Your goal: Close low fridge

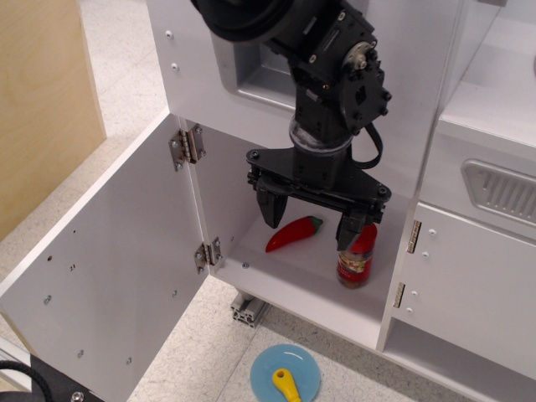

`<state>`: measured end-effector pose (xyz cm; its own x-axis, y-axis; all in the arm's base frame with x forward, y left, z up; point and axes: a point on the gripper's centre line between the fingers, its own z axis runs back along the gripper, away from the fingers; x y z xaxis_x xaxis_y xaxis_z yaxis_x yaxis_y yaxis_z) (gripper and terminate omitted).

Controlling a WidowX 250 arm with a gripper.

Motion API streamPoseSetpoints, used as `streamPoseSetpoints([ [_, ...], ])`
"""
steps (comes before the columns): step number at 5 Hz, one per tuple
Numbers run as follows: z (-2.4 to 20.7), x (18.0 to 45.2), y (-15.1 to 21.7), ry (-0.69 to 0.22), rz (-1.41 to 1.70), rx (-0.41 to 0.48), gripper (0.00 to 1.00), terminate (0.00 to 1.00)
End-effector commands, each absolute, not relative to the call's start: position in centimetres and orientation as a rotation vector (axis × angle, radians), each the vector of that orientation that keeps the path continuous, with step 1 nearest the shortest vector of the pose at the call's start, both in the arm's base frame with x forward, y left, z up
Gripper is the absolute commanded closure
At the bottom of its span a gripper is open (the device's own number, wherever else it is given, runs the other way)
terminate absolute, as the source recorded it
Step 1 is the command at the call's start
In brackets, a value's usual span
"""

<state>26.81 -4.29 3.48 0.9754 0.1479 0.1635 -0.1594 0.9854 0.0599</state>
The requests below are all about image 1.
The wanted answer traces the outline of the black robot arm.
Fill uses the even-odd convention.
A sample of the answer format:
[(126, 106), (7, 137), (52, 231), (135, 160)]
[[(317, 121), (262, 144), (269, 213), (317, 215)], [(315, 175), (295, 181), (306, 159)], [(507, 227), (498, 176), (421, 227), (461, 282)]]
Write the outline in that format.
[(336, 239), (349, 250), (378, 223), (391, 192), (358, 162), (352, 141), (366, 131), (384, 146), (374, 121), (388, 111), (373, 26), (345, 1), (197, 1), (218, 37), (263, 44), (286, 58), (296, 86), (289, 127), (292, 147), (247, 153), (248, 181), (265, 222), (276, 228), (287, 200), (298, 198), (341, 213)]

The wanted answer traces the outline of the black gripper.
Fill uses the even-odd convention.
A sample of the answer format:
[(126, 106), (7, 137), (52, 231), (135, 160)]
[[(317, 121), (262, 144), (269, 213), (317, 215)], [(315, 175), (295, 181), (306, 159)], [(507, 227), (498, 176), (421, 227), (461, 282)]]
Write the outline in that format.
[(350, 151), (332, 156), (286, 149), (253, 149), (247, 152), (248, 183), (264, 221), (275, 229), (289, 197), (343, 213), (336, 233), (337, 250), (350, 250), (366, 222), (379, 222), (391, 192), (357, 167)]

